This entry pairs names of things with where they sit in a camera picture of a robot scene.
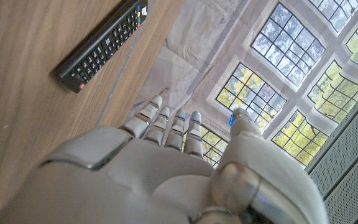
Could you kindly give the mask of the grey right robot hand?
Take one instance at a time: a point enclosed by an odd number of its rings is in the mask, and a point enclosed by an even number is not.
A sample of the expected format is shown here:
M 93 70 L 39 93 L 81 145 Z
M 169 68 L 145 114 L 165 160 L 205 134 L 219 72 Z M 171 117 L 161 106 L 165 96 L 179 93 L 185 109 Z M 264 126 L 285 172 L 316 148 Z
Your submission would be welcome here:
M 217 166 L 202 157 L 201 115 L 155 96 L 119 128 L 63 143 L 0 209 L 0 223 L 327 223 L 305 170 L 236 109 Z

